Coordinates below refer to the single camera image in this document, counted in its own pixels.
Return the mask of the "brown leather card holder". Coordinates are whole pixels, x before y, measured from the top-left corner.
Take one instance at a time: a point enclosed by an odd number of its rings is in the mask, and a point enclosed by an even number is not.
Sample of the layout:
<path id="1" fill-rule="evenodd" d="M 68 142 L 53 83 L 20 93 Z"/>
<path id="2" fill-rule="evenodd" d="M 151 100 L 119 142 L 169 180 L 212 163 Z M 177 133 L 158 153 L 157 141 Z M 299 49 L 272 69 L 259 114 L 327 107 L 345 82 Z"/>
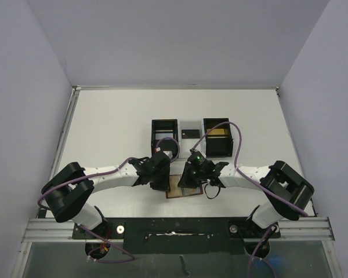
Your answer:
<path id="1" fill-rule="evenodd" d="M 190 197 L 203 194 L 202 187 L 199 188 L 181 188 L 178 186 L 181 176 L 171 175 L 169 177 L 169 192 L 166 192 L 167 199 L 176 199 L 181 197 Z"/>

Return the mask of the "black white card sorting tray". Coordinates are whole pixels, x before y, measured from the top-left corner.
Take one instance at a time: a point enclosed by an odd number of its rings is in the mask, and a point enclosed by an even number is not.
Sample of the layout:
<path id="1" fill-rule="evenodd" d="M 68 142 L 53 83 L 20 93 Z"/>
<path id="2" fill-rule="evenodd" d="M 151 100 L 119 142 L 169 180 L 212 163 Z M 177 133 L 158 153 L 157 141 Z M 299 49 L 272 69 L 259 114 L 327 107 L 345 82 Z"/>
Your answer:
<path id="1" fill-rule="evenodd" d="M 230 158 L 233 155 L 233 135 L 227 118 L 203 119 L 153 119 L 151 121 L 151 153 L 156 148 L 172 151 L 179 160 L 186 160 L 190 156 L 190 149 L 195 148 L 209 158 Z M 208 136 L 208 129 L 224 127 L 229 135 L 224 137 Z M 182 139 L 183 129 L 198 129 L 199 139 Z M 156 140 L 156 132 L 173 133 L 173 138 Z"/>

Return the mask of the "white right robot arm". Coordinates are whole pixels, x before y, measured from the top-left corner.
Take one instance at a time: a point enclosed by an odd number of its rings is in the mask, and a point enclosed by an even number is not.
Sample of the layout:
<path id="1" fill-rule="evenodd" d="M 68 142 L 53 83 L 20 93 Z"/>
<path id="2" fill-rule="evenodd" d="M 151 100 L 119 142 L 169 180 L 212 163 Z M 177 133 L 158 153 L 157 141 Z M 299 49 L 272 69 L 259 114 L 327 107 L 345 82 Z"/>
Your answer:
<path id="1" fill-rule="evenodd" d="M 251 212 L 247 231 L 259 237 L 267 228 L 285 218 L 297 221 L 307 217 L 305 208 L 314 194 L 313 186 L 287 163 L 278 160 L 271 166 L 248 167 L 229 162 L 214 163 L 195 151 L 184 164 L 178 186 L 197 188 L 249 188 L 262 191 L 268 201 Z"/>

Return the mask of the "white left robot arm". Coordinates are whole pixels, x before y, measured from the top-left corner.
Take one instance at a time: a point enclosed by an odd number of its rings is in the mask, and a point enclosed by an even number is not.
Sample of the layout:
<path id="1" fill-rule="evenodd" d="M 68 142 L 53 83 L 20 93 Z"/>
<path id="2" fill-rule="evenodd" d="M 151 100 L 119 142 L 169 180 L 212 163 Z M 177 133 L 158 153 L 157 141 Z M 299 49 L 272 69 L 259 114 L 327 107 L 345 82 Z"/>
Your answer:
<path id="1" fill-rule="evenodd" d="M 58 223 L 73 221 L 94 238 L 106 232 L 102 212 L 87 203 L 91 194 L 103 190 L 169 182 L 171 151 L 156 151 L 150 158 L 127 158 L 119 166 L 85 168 L 69 163 L 42 189 L 38 205 L 50 210 Z"/>

